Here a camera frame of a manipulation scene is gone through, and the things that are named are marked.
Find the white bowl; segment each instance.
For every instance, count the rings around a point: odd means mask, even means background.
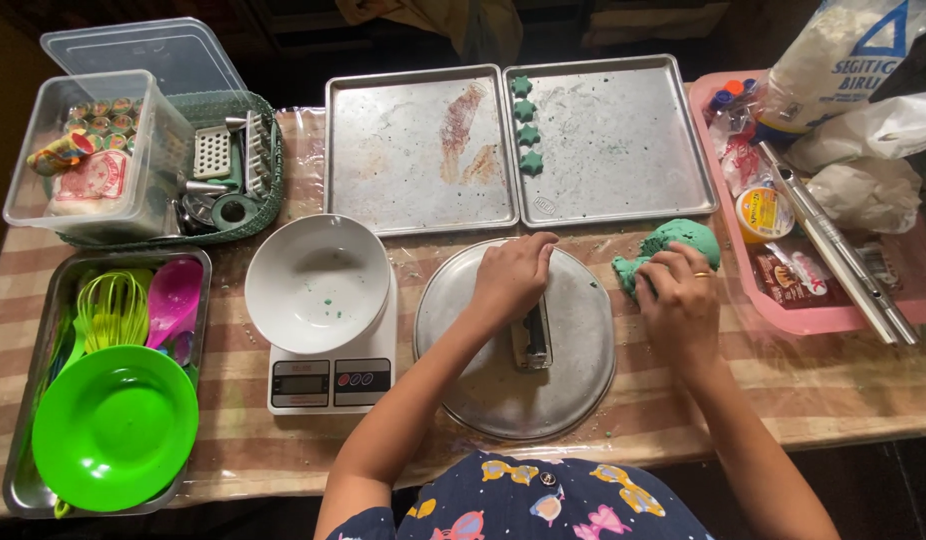
[[[304,217],[259,246],[246,275],[246,308],[279,349],[317,355],[373,323],[386,302],[390,272],[382,242],[359,222],[334,214]]]

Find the container lid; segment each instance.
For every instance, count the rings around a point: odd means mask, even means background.
[[[487,248],[505,241],[459,251],[429,280],[416,316],[417,359],[469,303]],[[599,405],[615,368],[610,297],[584,264],[560,249],[549,262],[545,297],[552,365],[517,368],[505,327],[448,388],[443,407],[451,418],[487,436],[530,441],[571,430]]]
[[[145,69],[163,95],[246,90],[216,34],[192,17],[51,31],[39,42],[70,75]]]

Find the yellow lid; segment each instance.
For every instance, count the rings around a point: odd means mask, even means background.
[[[795,220],[789,201],[769,187],[747,189],[736,199],[736,221],[748,244],[785,237]]]

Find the round metal tray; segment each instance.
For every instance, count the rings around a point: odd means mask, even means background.
[[[432,276],[416,314],[416,360],[469,303],[486,249],[506,241],[469,246]],[[615,369],[610,297],[584,264],[559,249],[550,260],[545,297],[552,366],[517,368],[507,326],[449,388],[443,406],[450,417],[487,436],[529,441],[558,436],[596,408]]]

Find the green star cookie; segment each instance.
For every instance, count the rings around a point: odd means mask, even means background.
[[[519,170],[530,176],[540,174],[542,172],[542,155],[530,150],[526,155],[519,158]]]
[[[533,89],[533,83],[529,82],[529,77],[517,77],[510,83],[510,88],[517,97],[526,97]]]
[[[517,136],[519,137],[519,144],[522,146],[533,146],[535,143],[540,142],[540,130],[533,126],[526,125],[519,128]]]
[[[535,110],[536,106],[534,104],[526,100],[520,100],[513,105],[513,116],[520,122],[529,122],[533,119],[533,111]]]

